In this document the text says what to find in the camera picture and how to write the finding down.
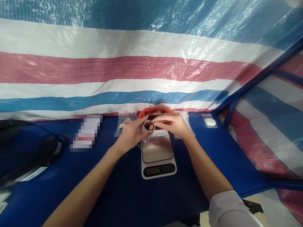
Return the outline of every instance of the white bottle cap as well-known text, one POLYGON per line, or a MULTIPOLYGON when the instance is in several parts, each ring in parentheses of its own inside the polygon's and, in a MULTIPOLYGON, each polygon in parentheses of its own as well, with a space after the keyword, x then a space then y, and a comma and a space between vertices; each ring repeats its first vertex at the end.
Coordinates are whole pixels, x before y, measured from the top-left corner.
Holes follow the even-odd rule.
POLYGON ((211 118, 205 118, 204 119, 205 124, 209 125, 209 126, 214 126, 216 125, 216 121, 214 119, 211 118))

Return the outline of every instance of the floor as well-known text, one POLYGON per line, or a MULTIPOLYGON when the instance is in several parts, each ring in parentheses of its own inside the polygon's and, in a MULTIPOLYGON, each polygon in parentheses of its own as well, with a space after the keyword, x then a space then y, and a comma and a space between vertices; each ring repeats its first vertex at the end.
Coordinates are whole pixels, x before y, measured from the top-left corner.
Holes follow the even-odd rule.
MULTIPOLYGON (((245 200, 260 204, 258 194, 249 196, 249 197, 245 198, 245 200)), ((268 224, 267 224, 267 221, 265 219, 264 214, 258 212, 258 213, 255 214, 255 217, 262 223, 262 225, 264 227, 268 227, 268 224)), ((210 227, 210 225, 208 223, 208 211, 205 211, 205 212, 200 214, 200 225, 201 225, 201 227, 210 227)))
MULTIPOLYGON (((247 198, 245 198, 245 200, 260 204, 258 194, 247 197, 247 198)), ((264 227, 268 227, 268 224, 267 224, 267 221, 265 219, 264 214, 258 212, 258 213, 255 214, 255 217, 262 223, 262 225, 264 227)), ((209 222, 208 222, 208 211, 205 211, 205 212, 200 214, 200 225, 201 225, 201 227, 210 227, 209 222)), ((174 223, 171 223, 169 225, 165 225, 163 227, 186 227, 186 226, 187 225, 184 225, 181 222, 174 222, 174 223)))

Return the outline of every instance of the digital kitchen scale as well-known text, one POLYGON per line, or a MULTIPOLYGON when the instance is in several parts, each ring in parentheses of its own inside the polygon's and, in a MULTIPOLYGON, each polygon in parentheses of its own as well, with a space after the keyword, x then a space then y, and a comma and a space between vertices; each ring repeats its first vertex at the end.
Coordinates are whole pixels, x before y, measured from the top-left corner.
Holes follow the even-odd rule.
POLYGON ((174 175, 177 172, 173 147, 167 130, 155 130, 149 144, 142 142, 141 174, 145 180, 174 175))

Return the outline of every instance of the striped tarpaulin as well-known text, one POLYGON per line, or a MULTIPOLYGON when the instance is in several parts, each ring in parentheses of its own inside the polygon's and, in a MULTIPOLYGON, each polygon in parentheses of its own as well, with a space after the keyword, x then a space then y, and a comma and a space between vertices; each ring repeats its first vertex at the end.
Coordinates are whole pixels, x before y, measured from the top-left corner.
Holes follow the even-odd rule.
MULTIPOLYGON (((303 61, 298 61, 302 54, 281 68, 303 76, 303 61)), ((275 178, 303 179, 302 125, 303 86, 271 75, 239 100, 229 131, 260 171, 275 178)), ((270 190, 262 198, 271 226, 303 225, 303 192, 270 190)))
POLYGON ((302 13, 288 0, 1 1, 0 118, 213 110, 300 38, 302 13))

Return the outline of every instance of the white sleeve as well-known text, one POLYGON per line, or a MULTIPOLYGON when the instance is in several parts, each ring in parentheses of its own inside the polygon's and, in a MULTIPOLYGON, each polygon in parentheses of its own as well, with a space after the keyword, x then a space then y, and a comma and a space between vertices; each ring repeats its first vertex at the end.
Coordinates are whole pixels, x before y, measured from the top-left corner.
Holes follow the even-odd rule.
POLYGON ((263 227, 235 191, 214 195, 209 205, 211 227, 263 227))

